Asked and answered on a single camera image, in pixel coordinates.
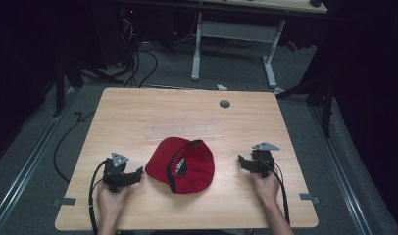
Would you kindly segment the person's right hand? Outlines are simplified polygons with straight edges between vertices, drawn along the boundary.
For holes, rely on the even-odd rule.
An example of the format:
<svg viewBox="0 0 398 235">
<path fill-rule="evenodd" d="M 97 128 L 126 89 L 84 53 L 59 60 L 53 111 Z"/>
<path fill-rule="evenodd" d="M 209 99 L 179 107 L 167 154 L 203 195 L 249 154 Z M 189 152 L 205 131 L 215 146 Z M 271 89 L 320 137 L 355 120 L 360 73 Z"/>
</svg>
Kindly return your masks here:
<svg viewBox="0 0 398 235">
<path fill-rule="evenodd" d="M 258 173 L 251 173 L 258 197 L 265 206 L 276 203 L 279 183 L 273 173 L 263 178 Z"/>
</svg>

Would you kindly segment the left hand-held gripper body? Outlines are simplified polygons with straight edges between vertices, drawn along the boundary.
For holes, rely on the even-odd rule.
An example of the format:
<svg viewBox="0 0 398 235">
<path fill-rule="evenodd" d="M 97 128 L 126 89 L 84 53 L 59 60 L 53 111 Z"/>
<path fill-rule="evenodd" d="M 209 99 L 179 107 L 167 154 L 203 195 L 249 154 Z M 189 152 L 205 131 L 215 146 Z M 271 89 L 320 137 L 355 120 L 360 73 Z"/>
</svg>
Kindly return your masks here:
<svg viewBox="0 0 398 235">
<path fill-rule="evenodd" d="M 128 157 L 118 153 L 112 153 L 112 157 L 106 160 L 102 180 L 113 193 L 118 193 L 123 188 L 121 180 L 124 179 L 126 175 L 124 170 L 126 168 L 127 161 Z"/>
</svg>

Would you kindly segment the person's left hand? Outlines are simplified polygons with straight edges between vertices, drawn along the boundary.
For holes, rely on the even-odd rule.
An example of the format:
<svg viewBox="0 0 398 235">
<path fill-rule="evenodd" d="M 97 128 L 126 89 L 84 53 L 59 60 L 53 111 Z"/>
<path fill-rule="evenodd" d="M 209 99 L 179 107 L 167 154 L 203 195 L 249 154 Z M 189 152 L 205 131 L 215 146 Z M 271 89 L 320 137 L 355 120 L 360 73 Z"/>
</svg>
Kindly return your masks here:
<svg viewBox="0 0 398 235">
<path fill-rule="evenodd" d="M 121 216 L 130 187 L 124 187 L 120 192 L 111 192 L 103 182 L 97 186 L 97 206 L 103 223 L 115 223 Z"/>
</svg>

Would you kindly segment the white-framed desk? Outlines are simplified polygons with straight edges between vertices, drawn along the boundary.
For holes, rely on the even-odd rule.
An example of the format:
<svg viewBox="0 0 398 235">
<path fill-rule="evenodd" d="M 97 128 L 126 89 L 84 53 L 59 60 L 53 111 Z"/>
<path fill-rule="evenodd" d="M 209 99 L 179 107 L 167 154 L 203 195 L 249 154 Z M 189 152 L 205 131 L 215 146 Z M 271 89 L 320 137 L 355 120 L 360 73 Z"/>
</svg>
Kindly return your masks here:
<svg viewBox="0 0 398 235">
<path fill-rule="evenodd" d="M 195 52 L 191 79 L 200 78 L 201 42 L 203 37 L 232 39 L 268 43 L 271 49 L 262 57 L 269 87 L 277 88 L 272 59 L 278 41 L 282 35 L 286 19 L 289 14 L 303 14 L 304 16 L 325 16 L 327 7 L 322 3 L 318 8 L 313 7 L 310 0 L 188 0 L 194 7 L 210 7 L 212 10 L 228 13 L 238 10 L 240 13 L 252 14 L 252 10 L 262 10 L 263 14 L 280 14 L 276 26 L 263 26 L 254 23 L 234 23 L 230 20 L 204 20 L 203 9 L 196 17 Z"/>
</svg>

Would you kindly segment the grey tape piece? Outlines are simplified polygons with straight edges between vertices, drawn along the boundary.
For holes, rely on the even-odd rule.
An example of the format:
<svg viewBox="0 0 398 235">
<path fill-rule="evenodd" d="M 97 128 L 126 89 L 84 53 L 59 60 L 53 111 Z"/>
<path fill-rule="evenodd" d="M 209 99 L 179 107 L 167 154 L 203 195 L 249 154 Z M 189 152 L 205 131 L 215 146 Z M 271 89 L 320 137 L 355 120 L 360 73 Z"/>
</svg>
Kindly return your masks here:
<svg viewBox="0 0 398 235">
<path fill-rule="evenodd" d="M 302 201 L 311 201 L 313 204 L 318 204 L 320 202 L 319 197 L 314 196 L 310 193 L 300 193 L 299 194 L 300 200 Z"/>
<path fill-rule="evenodd" d="M 73 206 L 75 204 L 75 199 L 73 198 L 56 198 L 53 202 L 55 207 L 59 207 L 62 205 L 65 206 Z"/>
</svg>

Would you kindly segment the metal floor rail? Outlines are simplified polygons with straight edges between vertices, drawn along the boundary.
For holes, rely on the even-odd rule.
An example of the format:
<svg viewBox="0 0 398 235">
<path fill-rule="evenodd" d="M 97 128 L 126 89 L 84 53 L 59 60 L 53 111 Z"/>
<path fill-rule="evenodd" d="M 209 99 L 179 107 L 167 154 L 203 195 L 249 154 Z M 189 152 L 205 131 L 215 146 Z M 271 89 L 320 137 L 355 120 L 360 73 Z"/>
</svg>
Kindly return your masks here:
<svg viewBox="0 0 398 235">
<path fill-rule="evenodd" d="M 0 230 L 22 195 L 43 158 L 66 109 L 74 101 L 79 88 L 62 92 L 64 106 L 57 111 L 55 91 L 51 90 L 45 103 L 23 124 L 0 160 Z"/>
<path fill-rule="evenodd" d="M 366 220 L 364 212 L 359 203 L 358 197 L 356 196 L 349 179 L 344 171 L 344 168 L 338 158 L 337 152 L 335 151 L 332 141 L 327 137 L 323 131 L 322 118 L 319 111 L 315 107 L 308 108 L 317 130 L 325 145 L 328 160 L 331 165 L 331 170 L 335 176 L 336 182 L 339 186 L 346 208 L 350 213 L 350 216 L 354 222 L 354 225 L 359 235 L 373 235 L 371 228 Z"/>
</svg>

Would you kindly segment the red baseball cap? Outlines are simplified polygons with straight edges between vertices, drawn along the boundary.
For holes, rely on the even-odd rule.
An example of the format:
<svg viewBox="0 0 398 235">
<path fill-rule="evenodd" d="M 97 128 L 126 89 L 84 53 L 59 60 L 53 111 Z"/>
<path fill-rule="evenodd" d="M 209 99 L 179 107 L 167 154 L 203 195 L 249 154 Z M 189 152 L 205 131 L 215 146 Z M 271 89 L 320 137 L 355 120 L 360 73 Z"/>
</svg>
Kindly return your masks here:
<svg viewBox="0 0 398 235">
<path fill-rule="evenodd" d="M 214 156 L 203 140 L 168 137 L 159 144 L 145 171 L 174 194 L 199 193 L 213 181 Z"/>
</svg>

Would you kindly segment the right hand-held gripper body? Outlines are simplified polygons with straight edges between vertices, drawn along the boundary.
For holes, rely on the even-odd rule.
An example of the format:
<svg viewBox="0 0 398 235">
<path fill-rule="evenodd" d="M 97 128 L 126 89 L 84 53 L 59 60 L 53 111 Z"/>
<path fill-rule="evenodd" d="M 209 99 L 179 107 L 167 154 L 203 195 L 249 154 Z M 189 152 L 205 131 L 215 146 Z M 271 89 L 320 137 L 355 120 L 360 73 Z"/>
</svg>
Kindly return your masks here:
<svg viewBox="0 0 398 235">
<path fill-rule="evenodd" d="M 275 162 L 272 151 L 279 151 L 280 148 L 268 142 L 262 142 L 252 147 L 252 159 L 257 166 L 257 172 L 262 178 L 266 178 L 274 170 Z"/>
</svg>

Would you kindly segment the black stand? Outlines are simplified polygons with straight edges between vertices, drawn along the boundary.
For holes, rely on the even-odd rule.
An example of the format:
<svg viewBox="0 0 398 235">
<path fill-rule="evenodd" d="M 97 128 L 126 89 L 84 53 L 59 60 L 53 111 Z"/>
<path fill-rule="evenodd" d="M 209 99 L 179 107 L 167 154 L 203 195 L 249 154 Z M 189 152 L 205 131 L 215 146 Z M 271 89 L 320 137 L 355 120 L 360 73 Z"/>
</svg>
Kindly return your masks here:
<svg viewBox="0 0 398 235">
<path fill-rule="evenodd" d="M 56 109 L 54 116 L 58 117 L 65 107 L 65 80 L 71 87 L 81 88 L 83 79 L 80 75 L 80 69 L 75 60 L 63 56 L 55 66 L 55 84 L 56 84 Z"/>
<path fill-rule="evenodd" d="M 331 106 L 335 81 L 336 77 L 334 75 L 321 76 L 310 81 L 304 81 L 297 86 L 276 94 L 275 97 L 277 99 L 284 99 L 293 94 L 307 92 L 306 104 L 308 106 L 323 106 L 321 130 L 329 138 L 329 122 L 332 115 Z"/>
</svg>

